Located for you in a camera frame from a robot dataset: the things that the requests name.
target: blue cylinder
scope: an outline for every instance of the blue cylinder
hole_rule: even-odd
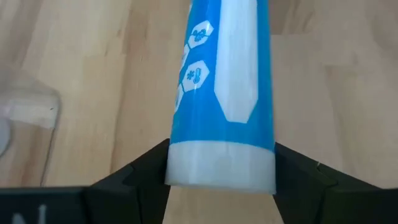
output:
[[[266,0],[190,7],[166,182],[275,193]]]

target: hexagon icon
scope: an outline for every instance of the hexagon icon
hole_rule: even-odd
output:
[[[182,80],[185,92],[199,89],[209,73],[209,69],[202,60],[189,65]]]
[[[190,51],[190,48],[189,48],[188,44],[185,44],[184,53],[183,53],[182,58],[181,58],[180,72],[181,72],[181,69],[184,67],[185,62],[187,61],[187,57],[188,57],[189,51]]]
[[[181,103],[183,95],[184,95],[184,91],[182,90],[181,84],[179,84],[179,86],[177,88],[177,96],[175,97],[174,113],[177,112],[178,108],[180,107],[180,103]]]
[[[214,28],[209,21],[204,21],[196,25],[188,39],[189,47],[192,49],[201,44],[204,44],[209,38]]]

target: cylindrical object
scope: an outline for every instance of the cylindrical object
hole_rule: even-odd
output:
[[[275,193],[266,0],[194,0],[166,183]]]

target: white tip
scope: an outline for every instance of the white tip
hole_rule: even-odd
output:
[[[170,145],[166,184],[275,193],[275,154],[247,144],[186,141]]]

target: wooden table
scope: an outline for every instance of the wooden table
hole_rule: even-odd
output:
[[[48,165],[28,175],[21,160],[13,183],[92,184],[169,137],[189,4],[0,0],[0,58],[62,101]],[[270,0],[270,10],[277,141],[398,187],[398,2]],[[165,223],[282,221],[268,195],[173,187]]]

